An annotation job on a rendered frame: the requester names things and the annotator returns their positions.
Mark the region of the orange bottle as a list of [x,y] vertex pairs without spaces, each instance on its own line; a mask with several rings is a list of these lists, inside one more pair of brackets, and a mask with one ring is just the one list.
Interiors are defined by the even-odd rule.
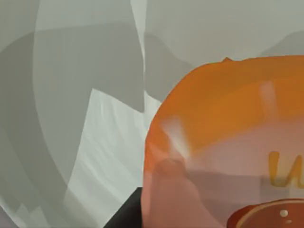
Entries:
[[202,65],[145,141],[143,228],[304,228],[304,55]]

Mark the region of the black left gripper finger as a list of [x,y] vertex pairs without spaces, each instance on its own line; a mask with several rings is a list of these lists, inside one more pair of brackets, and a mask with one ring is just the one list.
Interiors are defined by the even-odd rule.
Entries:
[[143,228],[141,193],[142,187],[136,188],[103,228]]

